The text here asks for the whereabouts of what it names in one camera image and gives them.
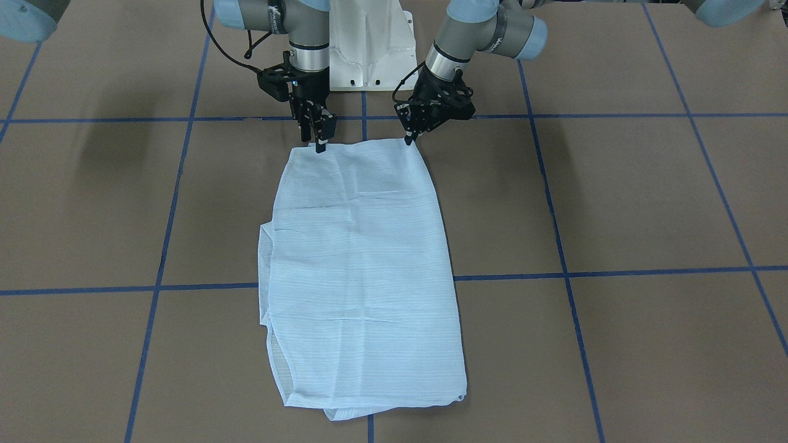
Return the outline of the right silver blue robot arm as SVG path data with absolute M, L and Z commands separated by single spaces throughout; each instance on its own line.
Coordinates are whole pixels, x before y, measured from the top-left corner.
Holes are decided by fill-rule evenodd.
M 2 36 L 40 43 L 57 29 L 68 1 L 3 1 Z M 283 34 L 288 48 L 283 60 L 268 68 L 247 61 L 234 64 L 256 75 L 259 88 L 279 103 L 288 103 L 301 140 L 315 143 L 323 153 L 337 127 L 327 108 L 330 92 L 328 1 L 214 1 L 213 11 L 225 27 L 247 33 L 261 31 L 264 38 Z

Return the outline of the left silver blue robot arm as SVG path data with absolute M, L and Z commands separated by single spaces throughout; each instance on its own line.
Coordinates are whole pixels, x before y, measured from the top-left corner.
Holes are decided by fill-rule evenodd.
M 528 10 L 541 1 L 452 1 L 446 18 L 417 74 L 412 95 L 394 98 L 394 110 L 410 144 L 450 120 L 475 115 L 472 88 L 464 73 L 476 52 L 498 54 L 518 61 L 532 60 L 543 51 L 548 28 Z

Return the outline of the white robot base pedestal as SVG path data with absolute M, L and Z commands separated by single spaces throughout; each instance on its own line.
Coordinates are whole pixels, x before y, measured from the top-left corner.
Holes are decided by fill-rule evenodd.
M 332 1 L 329 12 L 331 92 L 393 92 L 417 74 L 412 13 L 399 1 Z

